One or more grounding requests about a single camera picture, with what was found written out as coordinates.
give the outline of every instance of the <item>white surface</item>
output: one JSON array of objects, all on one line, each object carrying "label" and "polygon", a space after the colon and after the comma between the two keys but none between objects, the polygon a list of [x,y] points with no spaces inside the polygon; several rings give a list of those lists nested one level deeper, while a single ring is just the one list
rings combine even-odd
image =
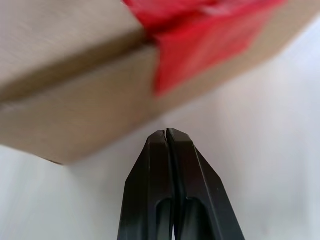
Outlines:
[{"label": "white surface", "polygon": [[70,167],[0,147],[1,240],[116,240],[147,137],[188,133],[246,240],[320,239],[320,19],[283,54]]}]

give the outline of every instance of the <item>cardboard surface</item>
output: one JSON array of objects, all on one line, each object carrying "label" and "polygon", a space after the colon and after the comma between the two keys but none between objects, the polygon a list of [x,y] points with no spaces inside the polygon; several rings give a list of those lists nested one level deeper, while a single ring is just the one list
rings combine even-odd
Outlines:
[{"label": "cardboard surface", "polygon": [[137,47],[91,71],[88,68],[54,87],[32,88],[27,82],[15,85],[1,99],[0,144],[61,164],[79,160],[263,63],[282,50],[319,10],[317,0],[290,0],[248,51],[161,98],[155,98],[152,90],[157,50],[151,45]]}]

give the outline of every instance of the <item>cardboard box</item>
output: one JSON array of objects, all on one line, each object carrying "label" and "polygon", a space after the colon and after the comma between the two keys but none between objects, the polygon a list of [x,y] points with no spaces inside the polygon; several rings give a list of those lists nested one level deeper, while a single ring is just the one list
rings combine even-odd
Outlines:
[{"label": "cardboard box", "polygon": [[320,10],[318,0],[289,0],[248,51],[155,97],[157,49],[120,1],[29,2],[0,9],[18,18],[0,22],[0,144],[60,164],[270,59]]}]

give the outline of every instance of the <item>red packaging tape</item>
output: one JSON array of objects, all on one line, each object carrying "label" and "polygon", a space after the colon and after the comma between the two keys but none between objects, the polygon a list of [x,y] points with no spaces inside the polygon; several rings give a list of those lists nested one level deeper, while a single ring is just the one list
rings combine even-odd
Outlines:
[{"label": "red packaging tape", "polygon": [[286,0],[124,2],[159,48],[155,77],[155,92],[159,95],[247,49]]}]

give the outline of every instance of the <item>red tape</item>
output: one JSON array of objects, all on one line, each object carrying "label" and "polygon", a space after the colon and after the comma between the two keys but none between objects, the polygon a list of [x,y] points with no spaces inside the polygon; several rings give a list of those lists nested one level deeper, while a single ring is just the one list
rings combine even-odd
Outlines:
[{"label": "red tape", "polygon": [[159,48],[155,77],[159,95],[246,50],[286,0],[124,2]]}]

